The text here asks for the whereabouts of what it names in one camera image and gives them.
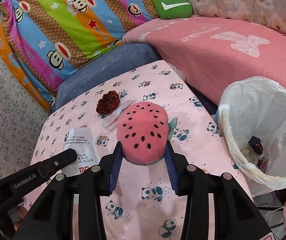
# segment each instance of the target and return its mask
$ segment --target pink blanket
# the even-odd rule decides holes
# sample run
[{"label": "pink blanket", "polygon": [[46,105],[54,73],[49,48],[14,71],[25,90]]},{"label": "pink blanket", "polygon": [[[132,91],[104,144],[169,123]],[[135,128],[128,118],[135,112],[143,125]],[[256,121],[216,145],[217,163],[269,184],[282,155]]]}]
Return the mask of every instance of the pink blanket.
[{"label": "pink blanket", "polygon": [[227,85],[252,76],[286,88],[286,36],[262,25],[207,17],[155,19],[126,33],[123,42],[153,45],[216,104]]}]

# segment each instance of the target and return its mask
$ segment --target red logo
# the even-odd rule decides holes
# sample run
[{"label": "red logo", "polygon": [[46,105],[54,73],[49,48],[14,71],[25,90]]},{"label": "red logo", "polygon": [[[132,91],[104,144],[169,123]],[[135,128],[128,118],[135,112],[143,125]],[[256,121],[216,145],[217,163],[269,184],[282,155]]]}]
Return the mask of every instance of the red logo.
[{"label": "red logo", "polygon": [[80,167],[80,168],[79,168],[79,171],[80,171],[80,173],[82,174],[82,173],[83,173],[84,171],[86,171],[88,168],[89,168],[88,166],[86,166],[86,167]]},{"label": "red logo", "polygon": [[88,24],[88,26],[90,27],[90,28],[94,28],[94,27],[96,27],[96,21],[90,21],[90,23]]}]

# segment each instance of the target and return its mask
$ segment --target watermelon plush toy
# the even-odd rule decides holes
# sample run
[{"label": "watermelon plush toy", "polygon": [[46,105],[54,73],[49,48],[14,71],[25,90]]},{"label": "watermelon plush toy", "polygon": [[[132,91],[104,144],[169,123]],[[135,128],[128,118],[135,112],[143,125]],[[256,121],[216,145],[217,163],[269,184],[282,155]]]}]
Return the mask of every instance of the watermelon plush toy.
[{"label": "watermelon plush toy", "polygon": [[116,137],[122,143],[125,159],[148,165],[163,157],[168,134],[166,111],[154,103],[140,102],[120,116]]}]

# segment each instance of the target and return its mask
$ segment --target terrazzo floor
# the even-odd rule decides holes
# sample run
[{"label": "terrazzo floor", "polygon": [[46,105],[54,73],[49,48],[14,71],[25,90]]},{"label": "terrazzo floor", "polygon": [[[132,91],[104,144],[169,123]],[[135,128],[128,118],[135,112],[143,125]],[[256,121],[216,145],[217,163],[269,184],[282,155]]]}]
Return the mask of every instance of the terrazzo floor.
[{"label": "terrazzo floor", "polygon": [[0,177],[30,165],[49,114],[19,84],[0,57]]}]

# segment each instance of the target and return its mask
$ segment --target white paper packet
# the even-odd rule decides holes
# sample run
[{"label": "white paper packet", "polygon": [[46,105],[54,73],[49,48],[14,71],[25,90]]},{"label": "white paper packet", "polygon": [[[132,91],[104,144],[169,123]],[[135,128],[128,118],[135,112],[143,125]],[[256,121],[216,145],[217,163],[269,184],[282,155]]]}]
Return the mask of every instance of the white paper packet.
[{"label": "white paper packet", "polygon": [[64,150],[69,148],[77,152],[77,160],[62,169],[62,173],[67,177],[81,174],[100,162],[92,131],[89,127],[70,130]]}]

